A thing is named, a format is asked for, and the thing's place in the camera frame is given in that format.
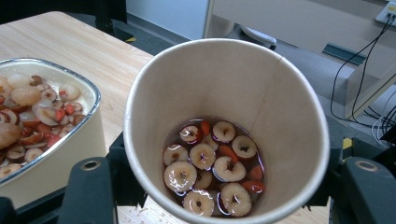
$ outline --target food in tray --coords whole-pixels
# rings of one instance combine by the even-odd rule
[[[58,90],[41,76],[0,77],[0,179],[18,171],[70,133],[86,116],[80,90]]]

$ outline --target wooden table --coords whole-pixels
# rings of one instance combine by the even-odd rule
[[[152,56],[61,12],[0,25],[0,61],[30,57],[47,60],[92,81],[102,93],[106,148],[122,132],[129,89]],[[145,207],[119,207],[120,223],[184,223],[150,197]],[[279,223],[328,223],[329,207],[299,209]]]

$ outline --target paper cup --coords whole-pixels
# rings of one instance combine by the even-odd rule
[[[163,183],[169,133],[212,116],[244,127],[260,149],[266,191],[247,217],[198,217]],[[148,195],[191,223],[273,223],[290,215],[318,188],[330,145],[322,108],[303,74],[269,49],[230,39],[191,41],[155,56],[129,93],[124,141]]]

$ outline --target tea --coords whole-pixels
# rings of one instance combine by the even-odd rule
[[[244,217],[264,192],[254,140],[229,121],[193,119],[169,135],[163,179],[186,210],[207,217]]]

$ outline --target electrical outlet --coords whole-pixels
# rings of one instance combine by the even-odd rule
[[[375,17],[375,20],[386,23],[389,21],[389,16],[394,17],[394,19],[390,18],[390,21],[393,21],[392,25],[396,26],[396,3],[394,2],[388,2],[381,12]]]

